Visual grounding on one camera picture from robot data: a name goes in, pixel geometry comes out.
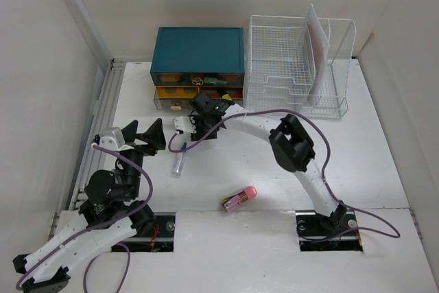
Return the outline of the yellow highlighter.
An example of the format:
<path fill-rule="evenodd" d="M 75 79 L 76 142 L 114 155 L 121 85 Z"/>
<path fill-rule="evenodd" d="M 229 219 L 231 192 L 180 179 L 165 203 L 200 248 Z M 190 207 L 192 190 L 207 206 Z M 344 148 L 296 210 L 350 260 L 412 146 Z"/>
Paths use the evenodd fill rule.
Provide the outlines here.
<path fill-rule="evenodd" d="M 228 100 L 228 101 L 232 101 L 233 100 L 232 97 L 229 94 L 224 94 L 222 96 L 222 99 L 225 99 L 225 100 Z"/>

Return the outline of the green capsule stapler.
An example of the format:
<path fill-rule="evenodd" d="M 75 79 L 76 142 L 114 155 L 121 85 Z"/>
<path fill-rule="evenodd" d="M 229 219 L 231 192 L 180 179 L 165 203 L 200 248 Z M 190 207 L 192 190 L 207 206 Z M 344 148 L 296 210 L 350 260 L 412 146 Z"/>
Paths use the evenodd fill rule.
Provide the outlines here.
<path fill-rule="evenodd" d="M 205 77 L 204 84 L 209 86 L 226 86 L 228 83 L 218 78 Z"/>

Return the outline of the small drawer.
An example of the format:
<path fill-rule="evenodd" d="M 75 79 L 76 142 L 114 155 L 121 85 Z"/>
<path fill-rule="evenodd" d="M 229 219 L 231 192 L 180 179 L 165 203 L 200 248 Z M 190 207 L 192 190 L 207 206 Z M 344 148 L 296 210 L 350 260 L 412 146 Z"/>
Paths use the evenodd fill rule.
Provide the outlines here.
<path fill-rule="evenodd" d="M 192 110 L 191 100 L 200 92 L 192 86 L 157 86 L 154 104 L 157 110 Z"/>
<path fill-rule="evenodd" d="M 224 94 L 229 94 L 234 103 L 242 106 L 243 105 L 243 88 L 242 87 L 220 87 L 220 86 L 207 86 L 207 87 L 200 87 L 199 91 L 206 93 L 208 95 L 208 90 L 209 89 L 214 89 L 216 90 L 218 93 L 220 93 L 222 96 Z"/>

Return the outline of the transparent drawer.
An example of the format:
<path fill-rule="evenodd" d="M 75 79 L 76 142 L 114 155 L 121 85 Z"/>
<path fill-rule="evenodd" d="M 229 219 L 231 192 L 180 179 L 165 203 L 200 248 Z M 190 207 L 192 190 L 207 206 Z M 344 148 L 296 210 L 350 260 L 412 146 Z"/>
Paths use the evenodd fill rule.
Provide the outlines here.
<path fill-rule="evenodd" d="M 243 86 L 239 73 L 152 73 L 155 86 Z"/>

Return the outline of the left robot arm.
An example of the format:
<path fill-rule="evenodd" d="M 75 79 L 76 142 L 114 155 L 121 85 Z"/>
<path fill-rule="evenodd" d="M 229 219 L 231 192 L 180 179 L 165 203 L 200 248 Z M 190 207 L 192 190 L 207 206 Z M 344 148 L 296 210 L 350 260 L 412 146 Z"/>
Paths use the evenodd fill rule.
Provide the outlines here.
<path fill-rule="evenodd" d="M 21 275 L 16 290 L 59 292 L 77 266 L 155 227 L 156 216 L 148 205 L 152 194 L 144 200 L 138 196 L 142 178 L 153 187 L 143 159 L 165 149 L 163 121 L 156 119 L 142 133 L 138 124 L 134 120 L 95 135 L 91 148 L 115 157 L 114 169 L 94 172 L 84 188 L 86 200 L 71 221 L 35 252 L 14 258 L 14 269 Z"/>

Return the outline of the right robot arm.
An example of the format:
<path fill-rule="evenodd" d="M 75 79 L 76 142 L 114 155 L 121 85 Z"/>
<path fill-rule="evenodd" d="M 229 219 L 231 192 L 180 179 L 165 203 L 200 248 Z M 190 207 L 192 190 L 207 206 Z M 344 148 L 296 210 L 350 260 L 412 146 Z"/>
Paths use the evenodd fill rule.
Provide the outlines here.
<path fill-rule="evenodd" d="M 314 142 L 297 115 L 280 119 L 266 116 L 268 111 L 252 113 L 230 100 L 210 98 L 198 93 L 190 102 L 195 111 L 192 120 L 194 141 L 202 137 L 216 138 L 220 128 L 238 130 L 270 144 L 277 164 L 292 173 L 307 192 L 323 235 L 337 233 L 343 224 L 346 207 L 341 205 L 325 186 L 316 162 Z"/>

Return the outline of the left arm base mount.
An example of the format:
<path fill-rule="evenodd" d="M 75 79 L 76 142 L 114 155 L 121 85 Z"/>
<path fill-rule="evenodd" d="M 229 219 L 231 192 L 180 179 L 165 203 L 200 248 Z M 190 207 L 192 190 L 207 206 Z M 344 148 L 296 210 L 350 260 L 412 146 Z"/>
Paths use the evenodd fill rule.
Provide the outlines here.
<path fill-rule="evenodd" d="M 131 253 L 171 253 L 174 251 L 175 213 L 156 213 L 156 223 L 144 235 L 123 240 Z"/>

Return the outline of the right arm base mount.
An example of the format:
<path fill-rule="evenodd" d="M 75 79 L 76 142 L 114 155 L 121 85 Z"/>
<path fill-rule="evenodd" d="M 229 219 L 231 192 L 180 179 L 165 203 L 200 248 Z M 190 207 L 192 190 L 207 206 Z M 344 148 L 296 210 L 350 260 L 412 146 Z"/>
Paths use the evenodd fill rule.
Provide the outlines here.
<path fill-rule="evenodd" d="M 324 228 L 313 211 L 296 213 L 296 232 L 301 252 L 362 252 L 363 245 L 359 231 L 355 230 L 335 237 L 357 226 L 355 213 L 348 211 L 336 229 Z"/>

